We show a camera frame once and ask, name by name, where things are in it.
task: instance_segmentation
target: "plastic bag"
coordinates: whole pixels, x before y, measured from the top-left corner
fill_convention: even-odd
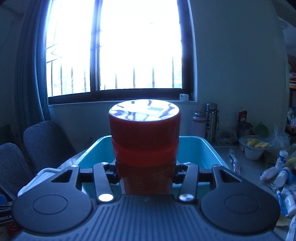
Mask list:
[[[220,146],[235,146],[238,142],[238,138],[234,130],[219,131],[216,141]]]
[[[272,144],[272,147],[269,151],[276,156],[279,154],[280,150],[288,151],[290,148],[288,135],[284,132],[279,133],[277,125],[274,125],[274,136],[270,139],[269,142]]]
[[[234,150],[232,150],[231,148],[229,149],[228,158],[229,158],[230,163],[233,165],[234,172],[237,173],[238,175],[240,175],[240,164],[235,156]]]
[[[282,197],[285,199],[291,192],[295,192],[295,185],[284,185],[282,191],[281,191],[281,195]]]

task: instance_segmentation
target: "water bottle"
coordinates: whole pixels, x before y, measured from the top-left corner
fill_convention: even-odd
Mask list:
[[[204,138],[206,124],[205,113],[203,111],[196,111],[192,118],[192,135]]]
[[[217,104],[207,103],[206,119],[205,138],[212,144],[215,141],[216,130],[219,130],[219,110],[217,110]]]
[[[279,171],[281,171],[283,169],[283,167],[285,166],[285,163],[287,161],[287,156],[288,156],[288,153],[286,151],[284,151],[284,150],[279,151],[279,156],[278,156],[276,164],[275,164],[275,167]]]

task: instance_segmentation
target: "bottle cap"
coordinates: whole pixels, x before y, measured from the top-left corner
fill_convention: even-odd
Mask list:
[[[276,177],[276,179],[274,180],[274,184],[281,188],[282,186],[285,185],[285,183],[288,180],[289,177],[289,171],[286,168],[284,168]]]
[[[205,117],[205,113],[203,111],[196,111],[194,113],[197,117]]]
[[[289,216],[293,216],[296,213],[296,205],[290,206],[287,211]]]
[[[279,151],[279,154],[283,157],[287,157],[288,156],[288,153],[285,151],[285,150],[280,150]]]
[[[215,103],[207,103],[207,109],[208,110],[216,110],[217,109],[217,104],[215,104]]]

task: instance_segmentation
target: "stainless steel bottle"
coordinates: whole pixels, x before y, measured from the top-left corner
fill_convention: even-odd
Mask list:
[[[213,144],[215,142],[216,130],[219,130],[219,110],[217,110],[217,104],[207,103],[206,119],[205,138]]]

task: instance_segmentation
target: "pink bottle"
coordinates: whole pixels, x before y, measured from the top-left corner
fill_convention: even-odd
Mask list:
[[[206,123],[205,113],[203,111],[196,111],[192,118],[192,135],[204,138]]]

